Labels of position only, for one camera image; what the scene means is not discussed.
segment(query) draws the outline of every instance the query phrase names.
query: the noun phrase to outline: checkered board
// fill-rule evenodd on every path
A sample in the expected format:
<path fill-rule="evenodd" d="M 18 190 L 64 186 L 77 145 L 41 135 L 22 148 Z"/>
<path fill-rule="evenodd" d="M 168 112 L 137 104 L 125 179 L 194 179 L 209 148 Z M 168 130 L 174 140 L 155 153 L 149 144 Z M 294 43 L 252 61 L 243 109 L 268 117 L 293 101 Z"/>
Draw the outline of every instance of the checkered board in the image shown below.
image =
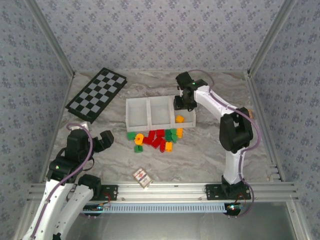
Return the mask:
<path fill-rule="evenodd" d="M 103 68 L 65 107 L 93 123 L 126 83 L 125 76 Z"/>

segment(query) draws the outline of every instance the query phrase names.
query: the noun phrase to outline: wallpaper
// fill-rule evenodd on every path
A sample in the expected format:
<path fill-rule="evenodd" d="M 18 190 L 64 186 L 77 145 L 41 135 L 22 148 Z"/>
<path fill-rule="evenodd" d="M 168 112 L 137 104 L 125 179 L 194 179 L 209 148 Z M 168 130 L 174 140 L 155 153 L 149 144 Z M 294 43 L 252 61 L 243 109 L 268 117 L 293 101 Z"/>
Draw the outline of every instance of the wallpaper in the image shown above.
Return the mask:
<path fill-rule="evenodd" d="M 299 0 L 254 77 L 288 181 L 320 239 L 320 2 Z"/>
<path fill-rule="evenodd" d="M 283 0 L 37 0 L 73 70 L 244 70 Z"/>
<path fill-rule="evenodd" d="M 21 0 L 0 1 L 0 239 L 16 229 L 40 172 L 69 78 Z"/>

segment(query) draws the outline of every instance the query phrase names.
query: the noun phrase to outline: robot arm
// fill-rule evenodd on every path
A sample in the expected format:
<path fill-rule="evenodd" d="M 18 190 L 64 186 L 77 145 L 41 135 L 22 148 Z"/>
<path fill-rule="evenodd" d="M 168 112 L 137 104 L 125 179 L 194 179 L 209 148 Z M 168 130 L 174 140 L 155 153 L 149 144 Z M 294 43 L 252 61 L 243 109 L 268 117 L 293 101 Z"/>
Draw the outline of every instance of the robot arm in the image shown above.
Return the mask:
<path fill-rule="evenodd" d="M 92 140 L 93 151 L 90 156 L 91 158 L 94 152 L 101 152 L 109 148 L 114 142 L 114 136 L 110 131 L 104 131 L 100 136 L 100 140 L 97 137 Z M 88 154 L 89 142 L 87 134 L 82 129 L 73 129 L 67 138 L 66 148 L 60 151 L 56 159 L 49 165 L 49 171 L 46 176 L 48 180 L 45 184 L 42 200 L 31 226 L 22 240 L 64 240 L 83 207 L 89 200 L 101 193 L 100 178 L 85 174 L 78 180 L 75 192 L 62 209 L 66 197 L 81 171 L 68 178 L 62 185 L 59 185 L 60 181 L 66 176 L 70 176 L 84 162 Z M 48 201 L 49 193 L 57 185 L 59 186 Z"/>
<path fill-rule="evenodd" d="M 180 89 L 180 96 L 174 97 L 175 110 L 185 109 L 192 111 L 200 104 L 220 122 L 219 140 L 225 149 L 225 170 L 222 176 L 222 189 L 225 190 L 226 197 L 231 199 L 236 194 L 229 194 L 231 189 L 234 190 L 236 185 L 242 185 L 239 177 L 241 152 L 249 146 L 250 141 L 253 139 L 251 123 L 232 109 L 237 109 L 247 116 L 249 115 L 248 110 L 244 107 L 238 109 L 232 106 L 210 90 L 205 81 L 202 79 L 193 81 L 187 72 L 179 74 L 176 77 L 176 81 Z"/>

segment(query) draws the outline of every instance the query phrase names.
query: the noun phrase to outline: marble surface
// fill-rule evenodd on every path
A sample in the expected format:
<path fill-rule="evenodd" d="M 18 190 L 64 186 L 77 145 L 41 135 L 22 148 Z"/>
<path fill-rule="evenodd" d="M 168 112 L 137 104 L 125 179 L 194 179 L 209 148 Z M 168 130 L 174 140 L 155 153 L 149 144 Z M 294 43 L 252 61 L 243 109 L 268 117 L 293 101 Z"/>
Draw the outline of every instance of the marble surface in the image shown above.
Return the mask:
<path fill-rule="evenodd" d="M 225 150 L 219 142 L 219 122 L 202 106 L 196 109 L 196 127 L 185 128 L 183 138 L 173 145 L 172 152 L 161 153 L 159 149 L 144 146 L 142 153 L 134 153 L 134 142 L 126 135 L 126 99 L 178 95 L 176 76 L 180 72 L 165 71 L 119 71 L 127 77 L 127 84 L 104 109 L 91 125 L 93 137 L 111 130 L 113 145 L 94 154 L 95 165 L 86 173 L 100 177 L 103 182 L 134 181 L 132 173 L 143 167 L 155 181 L 168 182 L 219 182 L 225 167 Z M 253 108 L 243 75 L 213 72 L 215 92 L 237 107 Z M 76 73 L 68 102 L 90 81 L 94 73 Z M 194 80 L 208 77 L 203 73 L 191 73 Z M 67 123 L 83 120 L 66 109 L 51 155 L 53 160 L 58 151 L 65 147 L 69 131 Z M 250 182 L 272 181 L 263 143 L 252 152 L 246 153 L 243 173 Z"/>

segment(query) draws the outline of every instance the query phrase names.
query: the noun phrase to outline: toy block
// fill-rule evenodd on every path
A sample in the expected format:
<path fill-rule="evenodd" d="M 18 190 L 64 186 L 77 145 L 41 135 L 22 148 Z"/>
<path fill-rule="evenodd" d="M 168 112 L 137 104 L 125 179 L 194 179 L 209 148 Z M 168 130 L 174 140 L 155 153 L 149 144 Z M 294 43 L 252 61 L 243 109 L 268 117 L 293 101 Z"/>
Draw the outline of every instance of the toy block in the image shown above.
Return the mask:
<path fill-rule="evenodd" d="M 184 118 L 183 116 L 178 115 L 178 116 L 176 116 L 176 118 L 175 118 L 175 122 L 178 123 L 178 124 L 181 124 L 181 123 L 183 123 L 184 121 L 185 121 L 185 118 Z"/>
<path fill-rule="evenodd" d="M 143 148 L 141 145 L 136 145 L 136 146 L 134 146 L 134 152 L 135 152 L 136 154 L 142 153 L 143 151 L 144 151 L 144 148 Z"/>
<path fill-rule="evenodd" d="M 145 137 L 143 138 L 143 141 L 142 141 L 142 142 L 143 142 L 144 144 L 147 144 L 147 145 L 152 145 L 152 142 L 153 142 L 153 141 L 154 141 L 153 139 L 145 136 Z"/>
<path fill-rule="evenodd" d="M 136 135 L 137 134 L 134 131 L 130 131 L 126 133 L 126 137 L 128 138 L 129 141 L 135 140 Z"/>
<path fill-rule="evenodd" d="M 156 130 L 156 131 L 155 131 L 155 134 L 156 134 L 157 137 L 162 138 L 162 137 L 165 136 L 165 130 L 164 130 L 164 129 Z"/>
<path fill-rule="evenodd" d="M 170 129 L 164 130 L 164 139 L 165 139 L 166 142 L 171 142 L 172 141 Z"/>
<path fill-rule="evenodd" d="M 142 145 L 143 144 L 143 141 L 144 141 L 144 135 L 142 133 L 138 133 L 136 136 L 135 136 L 135 139 L 134 139 L 134 143 L 136 145 Z"/>
<path fill-rule="evenodd" d="M 176 129 L 176 135 L 180 139 L 182 139 L 183 130 L 184 130 L 183 128 L 177 128 Z"/>
<path fill-rule="evenodd" d="M 172 141 L 171 132 L 170 132 L 170 134 L 165 135 L 164 139 L 166 142 L 171 142 Z"/>
<path fill-rule="evenodd" d="M 172 138 L 172 142 L 176 143 L 176 142 L 177 142 L 177 139 L 178 139 L 178 136 L 172 134 L 172 135 L 171 135 L 171 138 Z"/>
<path fill-rule="evenodd" d="M 170 129 L 164 130 L 164 136 L 168 136 L 168 135 L 171 135 Z"/>
<path fill-rule="evenodd" d="M 159 147 L 161 141 L 163 140 L 162 137 L 157 137 L 151 144 L 152 147 L 154 147 L 155 149 Z"/>
<path fill-rule="evenodd" d="M 161 139 L 161 143 L 160 143 L 160 152 L 164 153 L 166 150 L 166 141 L 164 139 Z"/>
<path fill-rule="evenodd" d="M 166 152 L 172 152 L 172 142 L 166 142 L 165 143 L 165 151 Z"/>
<path fill-rule="evenodd" d="M 155 135 L 156 135 L 156 131 L 155 130 L 151 130 L 149 131 L 149 135 L 148 138 L 153 141 L 155 139 Z"/>

